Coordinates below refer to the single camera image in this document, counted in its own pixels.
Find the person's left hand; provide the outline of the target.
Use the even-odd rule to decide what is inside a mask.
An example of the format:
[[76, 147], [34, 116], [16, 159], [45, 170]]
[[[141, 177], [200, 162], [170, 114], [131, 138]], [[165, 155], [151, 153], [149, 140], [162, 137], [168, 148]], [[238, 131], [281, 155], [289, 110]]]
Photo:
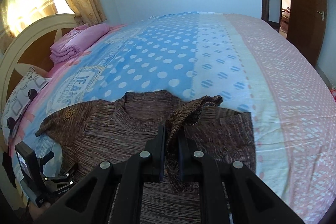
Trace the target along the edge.
[[41, 207], [37, 207], [34, 203], [29, 204], [29, 214], [33, 221], [38, 219], [46, 210], [51, 207], [49, 202], [44, 203]]

